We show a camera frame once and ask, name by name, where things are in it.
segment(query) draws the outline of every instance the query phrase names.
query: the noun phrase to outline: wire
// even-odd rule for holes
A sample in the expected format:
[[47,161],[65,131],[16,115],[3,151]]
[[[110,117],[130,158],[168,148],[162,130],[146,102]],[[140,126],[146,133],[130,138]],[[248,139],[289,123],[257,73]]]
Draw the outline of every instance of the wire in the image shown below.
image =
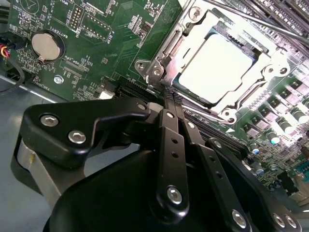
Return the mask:
[[265,22],[265,21],[263,21],[263,20],[261,20],[261,19],[258,19],[258,18],[256,18],[256,17],[253,17],[253,16],[248,15],[248,14],[246,14],[246,13],[243,13],[243,12],[241,12],[241,11],[239,11],[239,10],[236,10],[236,9],[234,9],[234,8],[232,8],[232,7],[229,7],[229,6],[227,6],[227,5],[221,4],[221,3],[216,2],[216,1],[214,1],[214,0],[203,0],[203,1],[208,2],[208,3],[212,4],[212,5],[215,5],[215,6],[219,7],[219,8],[222,8],[222,9],[224,9],[224,10],[226,10],[226,11],[231,12],[231,13],[234,13],[234,14],[236,14],[236,15],[239,15],[239,16],[241,16],[241,17],[244,17],[244,18],[246,18],[246,19],[248,19],[248,20],[251,20],[251,21],[253,21],[253,22],[259,23],[259,24],[261,24],[261,25],[263,25],[263,26],[265,26],[265,27],[271,28],[271,29],[273,29],[273,30],[279,32],[280,34],[286,35],[286,36],[288,36],[288,37],[290,37],[290,38],[292,38],[292,39],[298,40],[298,41],[300,41],[303,45],[309,47],[309,40],[306,39],[306,38],[304,38],[304,37],[302,37],[302,36],[300,36],[300,35],[296,35],[296,34],[290,32],[290,31],[288,31],[288,30],[285,30],[285,29],[282,29],[282,28],[280,28],[280,27],[277,27],[277,26],[275,26],[275,25],[273,25],[273,24],[271,24],[271,23]]
[[0,91],[0,96],[12,92],[13,90],[17,89],[25,81],[25,73],[22,70],[22,68],[19,66],[19,64],[14,59],[12,59],[10,57],[8,57],[6,60],[10,64],[12,64],[14,66],[14,68],[16,68],[16,70],[18,71],[18,73],[19,73],[19,80],[11,88],[8,88],[8,89],[5,89],[5,90],[1,90]]
[[8,47],[7,46],[2,46],[1,47],[1,55],[5,58],[8,58],[9,57],[9,53],[6,51]]

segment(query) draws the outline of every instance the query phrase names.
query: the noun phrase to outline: screw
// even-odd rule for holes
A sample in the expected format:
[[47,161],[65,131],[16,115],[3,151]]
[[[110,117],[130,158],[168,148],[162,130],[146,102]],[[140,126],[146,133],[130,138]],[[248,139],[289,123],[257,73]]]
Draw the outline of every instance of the screw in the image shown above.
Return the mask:
[[285,227],[284,221],[281,219],[281,217],[279,217],[277,214],[273,214],[272,217],[278,225],[280,225],[282,228]]
[[161,75],[161,71],[159,69],[154,70],[154,75],[160,76]]
[[269,167],[272,171],[277,170],[277,165],[276,164],[271,164]]
[[171,117],[171,118],[174,117],[174,115],[173,115],[172,113],[170,113],[170,112],[167,112],[166,114],[167,114],[169,117]]
[[218,148],[222,148],[221,143],[219,143],[218,141],[214,141],[213,142]]
[[282,68],[280,69],[280,74],[284,75],[288,72],[288,69],[287,68]]
[[192,21],[194,21],[194,22],[199,21],[199,20],[201,19],[201,16],[202,16],[202,15],[201,15],[201,12],[202,12],[201,8],[199,8],[199,7],[197,7],[197,6],[192,7],[191,10],[190,10],[190,12],[189,12],[189,17],[190,17],[190,19],[191,19]]
[[144,65],[143,63],[138,63],[138,64],[137,64],[137,68],[138,68],[139,70],[144,70],[145,65]]
[[285,215],[285,218],[286,218],[286,220],[288,221],[288,223],[289,223],[293,228],[296,228],[296,227],[297,227],[296,223],[294,222],[293,219],[291,219],[290,216]]
[[233,217],[233,220],[236,222],[236,224],[239,225],[241,228],[244,229],[244,228],[247,227],[247,222],[246,222],[245,218],[240,214],[240,212],[233,209],[232,217]]
[[54,82],[56,83],[56,84],[62,84],[63,82],[64,82],[64,79],[63,79],[63,77],[62,76],[60,76],[60,75],[55,75],[54,76]]
[[183,201],[183,197],[182,197],[181,193],[175,187],[169,187],[168,188],[168,198],[174,204],[180,204]]
[[189,127],[191,127],[192,129],[195,127],[194,124],[192,122],[188,122]]
[[82,144],[86,141],[86,136],[79,130],[71,131],[68,135],[69,140],[75,144]]
[[44,115],[41,117],[41,123],[47,127],[54,127],[58,125],[58,119],[53,115]]
[[142,104],[137,104],[137,106],[141,109],[141,110],[145,110],[146,109],[146,106],[142,105]]

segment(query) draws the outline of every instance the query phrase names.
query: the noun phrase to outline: cable connector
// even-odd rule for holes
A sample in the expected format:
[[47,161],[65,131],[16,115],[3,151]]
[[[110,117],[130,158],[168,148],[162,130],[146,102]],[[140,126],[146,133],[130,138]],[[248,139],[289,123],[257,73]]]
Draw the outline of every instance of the cable connector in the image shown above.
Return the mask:
[[10,31],[0,33],[0,44],[7,46],[7,49],[18,50],[27,45],[27,38],[13,34]]

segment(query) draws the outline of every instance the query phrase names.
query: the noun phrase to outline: motherboard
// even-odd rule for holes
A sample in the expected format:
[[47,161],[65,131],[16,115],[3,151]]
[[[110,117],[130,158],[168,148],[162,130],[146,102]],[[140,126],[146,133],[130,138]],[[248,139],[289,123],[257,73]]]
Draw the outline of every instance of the motherboard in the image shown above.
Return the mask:
[[[308,37],[308,0],[218,2]],[[270,191],[309,203],[299,41],[202,0],[12,0],[8,30],[27,40],[10,56],[33,84],[68,101],[117,97],[123,80],[145,101],[168,88],[202,134],[249,151],[243,164]]]
[[177,0],[13,0],[9,30],[29,43],[11,56],[69,101],[94,99],[104,78],[145,87],[133,61],[153,57],[180,12]]

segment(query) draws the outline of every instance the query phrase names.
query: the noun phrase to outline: gray surface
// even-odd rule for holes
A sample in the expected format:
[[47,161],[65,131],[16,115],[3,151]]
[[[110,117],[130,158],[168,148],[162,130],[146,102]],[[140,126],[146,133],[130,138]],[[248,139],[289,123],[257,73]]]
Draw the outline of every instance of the gray surface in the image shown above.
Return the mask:
[[[0,89],[8,83],[0,80]],[[10,163],[22,114],[29,106],[48,103],[23,89],[0,96],[0,232],[41,232],[51,210],[45,199],[18,182]],[[107,152],[88,159],[85,174],[90,175],[137,149]]]

